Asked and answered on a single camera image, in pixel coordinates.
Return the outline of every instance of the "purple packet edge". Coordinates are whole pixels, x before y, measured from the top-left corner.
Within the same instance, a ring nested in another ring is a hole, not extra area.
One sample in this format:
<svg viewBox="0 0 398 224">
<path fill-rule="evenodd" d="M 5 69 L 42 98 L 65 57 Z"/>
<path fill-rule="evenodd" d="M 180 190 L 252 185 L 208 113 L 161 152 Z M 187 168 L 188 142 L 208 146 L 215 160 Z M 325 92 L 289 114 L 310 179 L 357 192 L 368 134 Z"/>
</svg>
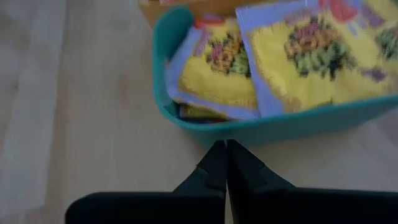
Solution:
<svg viewBox="0 0 398 224">
<path fill-rule="evenodd" d="M 225 113 L 226 116 L 234 119 L 255 119 L 260 118 L 259 110 L 249 110 L 236 106 L 219 105 L 212 103 L 188 93 L 180 92 L 178 89 L 178 81 L 181 73 L 185 67 L 185 62 L 191 56 L 194 47 L 199 41 L 202 30 L 191 27 L 188 31 L 187 37 L 177 49 L 169 67 L 166 69 L 166 87 L 167 92 L 171 98 L 182 99 L 184 103 L 191 105 L 205 106 L 209 109 L 215 110 L 219 113 Z"/>
<path fill-rule="evenodd" d="M 258 27 L 269 26 L 284 20 L 284 17 L 306 7 L 319 8 L 319 0 L 302 0 L 293 2 L 275 2 L 262 5 L 243 6 L 236 8 L 239 28 L 242 32 L 243 44 L 248 53 L 249 68 L 253 84 L 256 88 L 258 108 L 262 117 L 277 116 L 284 113 L 282 102 L 274 96 L 266 81 L 260 76 L 253 57 L 253 49 L 248 33 Z M 360 9 L 363 0 L 347 1 L 349 5 Z"/>
</svg>

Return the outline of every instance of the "cardboard box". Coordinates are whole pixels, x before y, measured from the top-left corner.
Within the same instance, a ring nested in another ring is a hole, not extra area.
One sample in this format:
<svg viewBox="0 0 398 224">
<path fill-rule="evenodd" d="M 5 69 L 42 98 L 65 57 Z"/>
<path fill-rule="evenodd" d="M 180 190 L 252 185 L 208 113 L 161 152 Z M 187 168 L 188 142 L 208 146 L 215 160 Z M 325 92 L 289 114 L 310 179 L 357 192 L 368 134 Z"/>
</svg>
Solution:
<svg viewBox="0 0 398 224">
<path fill-rule="evenodd" d="M 159 0 L 139 0 L 138 5 L 149 25 L 153 27 L 163 13 L 176 5 L 187 6 L 196 16 L 203 14 L 233 16 L 238 6 L 271 1 L 276 0 L 173 0 L 165 4 L 161 4 Z"/>
</svg>

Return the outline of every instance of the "teal plastic bin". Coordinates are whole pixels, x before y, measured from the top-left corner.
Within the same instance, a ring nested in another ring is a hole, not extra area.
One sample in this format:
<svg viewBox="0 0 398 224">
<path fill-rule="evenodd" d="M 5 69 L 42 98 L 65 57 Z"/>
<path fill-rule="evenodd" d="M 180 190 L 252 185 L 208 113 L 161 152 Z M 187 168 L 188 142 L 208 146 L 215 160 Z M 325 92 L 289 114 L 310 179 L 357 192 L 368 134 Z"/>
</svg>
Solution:
<svg viewBox="0 0 398 224">
<path fill-rule="evenodd" d="M 154 95 L 160 112 L 191 133 L 204 147 L 209 147 L 218 139 L 235 139 L 246 147 L 251 147 L 339 131 L 374 119 L 398 105 L 398 95 L 394 95 L 247 121 L 193 124 L 179 120 L 175 103 L 166 91 L 165 66 L 185 38 L 193 20 L 193 14 L 188 9 L 175 7 L 157 21 L 152 49 Z"/>
</svg>

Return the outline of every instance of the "wooden floor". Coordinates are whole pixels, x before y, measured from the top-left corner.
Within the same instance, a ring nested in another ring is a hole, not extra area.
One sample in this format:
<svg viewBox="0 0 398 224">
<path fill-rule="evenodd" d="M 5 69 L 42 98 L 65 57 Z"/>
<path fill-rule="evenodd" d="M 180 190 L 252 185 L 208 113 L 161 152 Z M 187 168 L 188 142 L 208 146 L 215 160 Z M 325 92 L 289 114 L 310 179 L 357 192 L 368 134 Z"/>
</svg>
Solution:
<svg viewBox="0 0 398 224">
<path fill-rule="evenodd" d="M 153 101 L 152 31 L 136 4 L 67 0 L 45 205 L 1 224 L 62 223 L 70 203 L 98 191 L 172 190 L 203 157 L 205 149 L 163 118 Z M 5 17 L 0 24 L 14 29 Z M 12 73 L 3 70 L 18 74 L 20 67 L 3 65 L 3 43 L 14 44 L 23 58 L 28 37 L 0 34 L 1 141 L 13 99 L 7 88 L 17 79 L 3 81 Z M 357 129 L 252 151 L 297 186 L 398 191 L 397 118 L 394 111 Z M 231 223 L 229 209 L 226 220 Z"/>
</svg>

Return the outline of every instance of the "light wood surface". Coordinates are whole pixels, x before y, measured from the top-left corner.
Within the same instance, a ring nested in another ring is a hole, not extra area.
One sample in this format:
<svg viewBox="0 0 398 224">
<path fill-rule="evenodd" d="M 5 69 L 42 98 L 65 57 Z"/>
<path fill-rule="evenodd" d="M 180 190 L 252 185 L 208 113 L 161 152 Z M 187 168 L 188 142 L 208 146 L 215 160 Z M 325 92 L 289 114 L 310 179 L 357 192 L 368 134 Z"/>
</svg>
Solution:
<svg viewBox="0 0 398 224">
<path fill-rule="evenodd" d="M 46 202 L 1 224 L 62 223 L 98 191 L 172 190 L 205 154 L 153 101 L 152 31 L 136 3 L 67 1 Z M 397 191 L 397 117 L 251 150 L 298 186 Z"/>
</svg>

